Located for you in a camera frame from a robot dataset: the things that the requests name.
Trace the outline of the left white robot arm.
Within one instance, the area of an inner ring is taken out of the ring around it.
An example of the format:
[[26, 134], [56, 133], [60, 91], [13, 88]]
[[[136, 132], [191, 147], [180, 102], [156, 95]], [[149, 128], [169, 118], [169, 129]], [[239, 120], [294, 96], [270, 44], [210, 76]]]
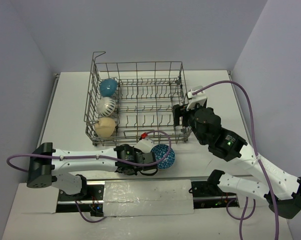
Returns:
[[102, 171], [133, 176], [158, 170], [154, 153], [144, 153], [128, 144], [98, 151], [68, 151], [54, 149], [47, 142], [33, 154], [45, 157], [30, 158], [26, 186], [32, 189], [52, 186], [79, 200], [88, 194], [87, 179], [73, 172]]

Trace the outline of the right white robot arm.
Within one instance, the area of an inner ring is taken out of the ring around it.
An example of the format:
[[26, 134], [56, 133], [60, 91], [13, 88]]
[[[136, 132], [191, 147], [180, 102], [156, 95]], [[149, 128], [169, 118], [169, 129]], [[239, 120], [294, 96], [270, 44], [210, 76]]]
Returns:
[[214, 196], [222, 192], [266, 201], [272, 212], [285, 219], [294, 218], [301, 211], [301, 176], [296, 177], [280, 169], [263, 156], [255, 156], [254, 148], [237, 133], [223, 128], [221, 118], [211, 107], [186, 105], [172, 108], [175, 126], [190, 127], [200, 145], [207, 145], [214, 156], [246, 170], [257, 180], [232, 176], [213, 170], [206, 190]]

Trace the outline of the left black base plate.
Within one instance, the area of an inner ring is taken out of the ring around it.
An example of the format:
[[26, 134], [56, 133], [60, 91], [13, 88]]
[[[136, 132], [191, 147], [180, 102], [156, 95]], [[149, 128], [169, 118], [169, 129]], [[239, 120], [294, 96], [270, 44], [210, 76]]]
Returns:
[[86, 192], [77, 195], [68, 195], [60, 190], [57, 198], [57, 213], [88, 213], [91, 217], [104, 217], [104, 183], [88, 184]]

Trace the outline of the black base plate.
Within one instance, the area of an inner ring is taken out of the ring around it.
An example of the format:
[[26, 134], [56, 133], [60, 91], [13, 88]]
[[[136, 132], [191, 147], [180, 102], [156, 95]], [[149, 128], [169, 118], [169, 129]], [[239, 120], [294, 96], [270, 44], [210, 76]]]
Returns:
[[218, 209], [239, 207], [238, 197], [232, 192], [222, 192], [212, 189], [206, 180], [191, 181], [191, 188], [188, 192], [193, 197], [194, 209]]
[[57, 198], [57, 213], [88, 213], [91, 217], [104, 217], [104, 183], [88, 184], [86, 192], [77, 195], [68, 195], [60, 190]]

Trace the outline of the yellow bowl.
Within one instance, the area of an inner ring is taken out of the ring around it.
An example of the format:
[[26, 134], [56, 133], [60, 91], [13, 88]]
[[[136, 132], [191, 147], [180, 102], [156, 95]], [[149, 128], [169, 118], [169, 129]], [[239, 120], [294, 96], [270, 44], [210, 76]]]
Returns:
[[116, 123], [110, 117], [101, 117], [94, 124], [94, 130], [98, 137], [110, 137], [115, 131]]

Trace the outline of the plain blue bowl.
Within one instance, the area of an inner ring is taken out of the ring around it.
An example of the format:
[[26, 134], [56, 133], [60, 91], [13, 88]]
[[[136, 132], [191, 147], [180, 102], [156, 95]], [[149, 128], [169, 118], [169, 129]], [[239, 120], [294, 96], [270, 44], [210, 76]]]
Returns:
[[103, 80], [99, 85], [100, 94], [102, 97], [112, 97], [116, 92], [118, 83], [114, 78]]

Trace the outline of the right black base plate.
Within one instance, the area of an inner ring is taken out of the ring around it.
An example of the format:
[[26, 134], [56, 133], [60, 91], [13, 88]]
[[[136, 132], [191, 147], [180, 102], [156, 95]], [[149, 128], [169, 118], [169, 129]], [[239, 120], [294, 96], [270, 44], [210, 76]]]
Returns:
[[239, 207], [238, 197], [232, 192], [222, 192], [212, 189], [206, 180], [191, 181], [191, 188], [188, 192], [193, 197], [194, 209], [218, 209]]

